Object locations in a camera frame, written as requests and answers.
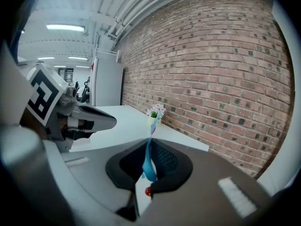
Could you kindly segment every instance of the ceiling light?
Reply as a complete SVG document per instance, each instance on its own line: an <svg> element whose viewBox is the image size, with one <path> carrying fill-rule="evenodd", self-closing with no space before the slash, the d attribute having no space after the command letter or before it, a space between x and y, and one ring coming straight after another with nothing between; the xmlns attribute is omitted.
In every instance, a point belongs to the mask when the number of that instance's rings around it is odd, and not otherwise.
<svg viewBox="0 0 301 226"><path fill-rule="evenodd" d="M76 26L76 25L66 25L66 24L47 24L46 27L48 29L63 29L63 30L73 30L84 32L85 27L83 26Z"/></svg>
<svg viewBox="0 0 301 226"><path fill-rule="evenodd" d="M41 58L38 58L38 59L52 59L54 57L41 57Z"/></svg>
<svg viewBox="0 0 301 226"><path fill-rule="evenodd" d="M71 57L71 56L68 56L68 58L71 58L71 59L82 59L82 60L88 60L87 58L81 58L81 57Z"/></svg>

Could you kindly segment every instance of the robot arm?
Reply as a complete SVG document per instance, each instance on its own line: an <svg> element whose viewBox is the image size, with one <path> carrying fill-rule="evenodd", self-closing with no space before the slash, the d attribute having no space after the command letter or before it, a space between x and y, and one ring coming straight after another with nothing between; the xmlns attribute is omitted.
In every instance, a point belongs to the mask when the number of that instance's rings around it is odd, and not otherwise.
<svg viewBox="0 0 301 226"><path fill-rule="evenodd" d="M93 133L113 128L116 119L92 106L76 101L75 87L68 84L44 63L37 63L28 80L35 88L27 109L45 127L49 140L61 152L71 149L74 140L89 138ZM59 119L65 119L61 129Z"/></svg>

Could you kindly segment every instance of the ceiling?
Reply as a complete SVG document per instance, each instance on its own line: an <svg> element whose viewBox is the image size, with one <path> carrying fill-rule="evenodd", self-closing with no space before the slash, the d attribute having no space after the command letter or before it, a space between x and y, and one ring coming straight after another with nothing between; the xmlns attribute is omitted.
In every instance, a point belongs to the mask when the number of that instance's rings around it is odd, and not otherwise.
<svg viewBox="0 0 301 226"><path fill-rule="evenodd" d="M108 31L114 25L122 9L130 1L38 0L19 40L19 61L35 61L38 60L38 57L55 57L55 59L45 62L50 65L90 66L94 54L97 54L98 57L115 60L115 54L108 51L112 49L116 37L110 36ZM128 16L135 9L141 11L150 3L152 5L131 21L119 37L152 11L170 1L135 0L124 13L125 16ZM85 27L85 31L48 30L46 24L81 25ZM115 34L116 30L119 29L120 24L117 24L112 34ZM87 57L88 61L69 59L68 56Z"/></svg>

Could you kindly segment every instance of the blue ribbon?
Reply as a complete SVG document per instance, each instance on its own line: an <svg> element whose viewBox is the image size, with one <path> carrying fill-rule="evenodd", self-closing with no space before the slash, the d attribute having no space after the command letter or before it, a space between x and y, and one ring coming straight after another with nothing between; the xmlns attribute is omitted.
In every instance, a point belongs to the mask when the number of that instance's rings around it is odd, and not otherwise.
<svg viewBox="0 0 301 226"><path fill-rule="evenodd" d="M157 181L157 175L151 164L151 135L154 133L154 131L156 129L156 124L157 124L158 119L159 119L159 117L157 116L154 123L151 126L150 138L146 145L145 159L144 159L144 163L142 165L142 169L143 169L143 172L145 173L146 178L151 182Z"/></svg>

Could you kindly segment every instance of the white table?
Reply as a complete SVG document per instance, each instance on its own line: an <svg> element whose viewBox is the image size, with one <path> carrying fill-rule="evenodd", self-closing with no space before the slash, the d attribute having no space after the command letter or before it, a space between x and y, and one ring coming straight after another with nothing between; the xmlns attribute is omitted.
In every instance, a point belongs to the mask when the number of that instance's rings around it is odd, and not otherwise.
<svg viewBox="0 0 301 226"><path fill-rule="evenodd" d="M117 120L116 126L110 130L98 131L88 139L82 138L74 141L70 152L105 148L138 139L145 139L150 136L151 129L147 123L148 116L133 107L118 105L96 108L114 116ZM152 137L176 142L206 152L209 149L209 146L163 124L156 127Z"/></svg>

